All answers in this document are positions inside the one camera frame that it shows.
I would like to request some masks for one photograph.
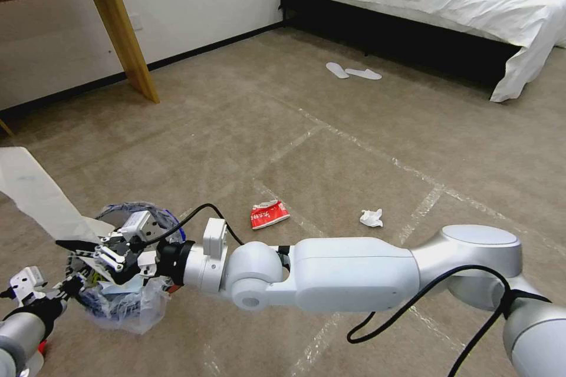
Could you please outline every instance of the plastic bag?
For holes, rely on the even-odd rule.
[[[88,318],[99,327],[144,334],[165,315],[171,286],[166,277],[150,279],[135,293],[103,295],[100,285],[85,290],[81,300]]]
[[[178,224],[171,212],[145,202],[108,205],[96,219],[118,228],[132,213],[143,210],[149,211],[164,230],[169,230]],[[180,229],[167,239],[170,242],[181,242],[185,240],[185,233]],[[78,267],[84,267],[84,263],[73,254],[69,256],[67,265],[67,273]],[[100,327],[144,334],[164,317],[169,301],[167,290],[173,285],[171,278],[163,276],[152,278],[138,291],[118,294],[104,294],[98,279],[100,276],[92,271],[87,279],[91,286],[83,290],[77,300],[84,306],[88,318]]]

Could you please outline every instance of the white slipper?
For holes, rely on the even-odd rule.
[[[334,62],[328,62],[326,64],[326,69],[328,69],[330,72],[332,72],[334,75],[336,75],[338,78],[341,78],[342,80],[344,78],[349,78],[350,76],[348,74],[346,74],[344,72],[344,70],[342,69],[342,67],[340,65],[338,65],[337,63]]]
[[[346,72],[346,74],[355,75],[356,77],[362,77],[362,78],[365,78],[367,80],[380,80],[380,79],[382,79],[381,74],[378,74],[377,72],[374,72],[371,69],[366,69],[365,71],[359,71],[359,70],[352,70],[352,69],[347,68],[345,72]]]

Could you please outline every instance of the black baseboard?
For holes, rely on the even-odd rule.
[[[271,31],[272,29],[279,28],[282,26],[282,22],[276,22],[271,25],[267,25],[266,27],[258,28],[253,31],[246,32],[244,34],[236,35],[234,37],[230,37],[221,41],[214,42],[209,45],[205,45],[203,47],[196,48],[194,50],[190,50],[184,53],[177,54],[175,56],[171,56],[165,59],[161,59],[155,62],[152,62],[147,65],[150,71],[156,70],[158,68],[170,65],[172,63],[181,61],[183,59],[187,59],[193,56],[197,56],[201,53],[206,53],[208,51],[227,46],[229,44],[245,40],[250,37],[254,37],[258,34],[263,32]],[[31,100],[16,106],[9,107],[0,111],[2,115],[8,115],[10,113],[18,113],[22,111],[28,111],[43,107],[47,104],[55,103],[61,100],[65,100],[67,98],[76,96],[78,94],[84,93],[86,91],[91,91],[96,88],[104,87],[106,85],[111,85],[116,82],[120,82],[126,79],[126,74],[124,72],[120,72],[118,74],[109,75],[108,77],[100,78],[99,80],[94,80],[87,82],[86,84],[77,85],[76,87],[67,88],[66,90],[59,91],[53,94],[48,94],[44,97],[39,99]]]

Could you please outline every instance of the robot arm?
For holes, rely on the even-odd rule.
[[[216,257],[224,264],[222,233]],[[368,237],[305,239],[295,246],[250,242],[230,256],[221,280],[201,249],[191,250],[183,281],[217,293],[244,310],[296,305],[309,311],[372,312],[392,309],[438,276],[475,264],[496,270],[511,289],[539,293],[522,276],[521,242],[487,226],[455,225],[439,230],[414,249]],[[289,268],[285,277],[284,267]],[[479,309],[495,310],[504,286],[493,275],[467,270],[449,277],[444,288]],[[538,299],[515,299],[504,327],[504,345],[520,377],[564,375],[566,308]]]
[[[128,239],[109,244],[106,249],[98,247],[99,254],[88,260],[116,281],[127,280],[135,273],[145,277],[166,275],[178,285],[216,294],[244,310],[277,305],[295,305],[309,311],[388,310],[413,297],[438,276],[469,264],[496,270],[511,288],[537,293],[521,275],[520,241],[493,227],[447,226],[415,249],[402,249],[369,237],[350,237],[305,239],[294,246],[249,242],[230,257],[225,234],[225,221],[210,219],[202,244],[162,241],[154,253],[108,250],[108,246],[129,246]],[[132,261],[133,254],[137,262]],[[484,310],[495,310],[504,293],[499,279],[480,270],[449,277],[445,288],[461,301]],[[64,294],[55,298],[66,300],[71,290],[60,287],[59,291]],[[41,306],[41,295],[33,296],[38,299],[31,304]],[[45,307],[35,312],[20,310],[3,321],[0,377],[19,375],[45,338],[49,324],[41,318],[45,313],[40,312]],[[566,369],[566,358],[561,354],[566,348],[566,309],[519,298],[511,304],[509,313],[504,344],[519,375],[562,376]]]

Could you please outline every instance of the black cable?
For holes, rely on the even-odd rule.
[[[387,330],[391,325],[393,325],[393,323],[395,321],[397,321],[401,315],[403,315],[405,312],[407,312],[415,303],[417,303],[419,301],[419,299],[421,297],[426,295],[426,293],[428,293],[438,283],[440,283],[441,281],[447,279],[448,277],[450,277],[450,276],[452,276],[452,275],[454,275],[458,272],[465,271],[465,270],[471,270],[471,269],[485,271],[485,272],[490,273],[490,274],[494,275],[495,277],[497,277],[501,281],[501,283],[503,284],[504,289],[505,289],[503,297],[507,297],[511,293],[511,287],[509,286],[509,283],[507,282],[505,277],[503,277],[496,270],[488,268],[488,267],[483,266],[483,265],[463,265],[463,266],[459,266],[459,267],[453,268],[453,269],[445,272],[444,274],[442,274],[442,275],[438,276],[437,278],[435,278],[434,280],[432,280],[421,291],[419,291],[416,295],[414,295],[407,303],[405,303],[405,305],[403,305],[389,320],[387,320],[377,330],[374,330],[371,333],[368,333],[365,336],[360,336],[359,338],[356,338],[356,339],[354,339],[352,337],[354,335],[354,333],[356,333],[358,330],[365,327],[365,325],[367,325],[371,321],[373,316],[376,314],[375,312],[371,312],[366,317],[366,319],[364,319],[361,323],[359,323],[357,326],[355,326],[354,328],[352,328],[352,330],[350,330],[348,332],[346,339],[350,343],[356,344],[356,343],[365,342],[367,340],[370,340],[370,339],[376,337],[377,335],[379,335],[379,334],[383,333],[385,330]],[[499,318],[499,316],[503,313],[504,308],[505,308],[504,302],[501,301],[499,303],[499,306],[497,307],[497,309],[491,315],[491,317],[489,317],[489,319],[485,322],[485,324],[479,329],[479,331],[474,335],[472,340],[470,340],[470,342],[466,345],[464,350],[460,353],[456,362],[452,366],[450,373],[448,374],[448,377],[454,377],[456,375],[456,372],[458,371],[458,368],[460,367],[460,365],[462,364],[464,359],[466,359],[467,355],[470,353],[470,351],[473,349],[473,347],[477,344],[477,342],[484,336],[484,334],[489,330],[489,328],[493,325],[493,323],[495,323],[497,321],[497,318]]]
[[[169,237],[171,234],[175,233],[176,231],[178,231],[181,227],[183,227],[187,222],[189,222],[195,215],[197,215],[200,211],[202,211],[204,208],[211,208],[214,210],[214,212],[216,212],[216,215],[218,215],[219,218],[223,219],[224,221],[226,220],[223,215],[220,213],[220,211],[218,210],[218,208],[216,206],[214,206],[212,203],[204,203],[202,205],[200,205],[199,207],[195,208],[189,215],[187,215],[185,218],[183,218],[177,225],[175,225],[175,227],[173,227],[172,229],[164,232],[163,234],[161,234],[161,236],[155,237],[154,239],[151,239],[147,242],[144,242],[143,247],[147,247],[150,244],[153,243],[157,243],[159,240],[163,240],[167,237]],[[230,225],[228,224],[228,222],[226,222],[226,228],[227,230],[230,232],[230,234],[232,235],[232,237],[234,238],[234,240],[236,240],[236,242],[241,246],[243,245],[243,241],[240,240],[240,238],[236,235],[236,233],[234,233],[234,231],[232,230],[232,228],[230,227]]]

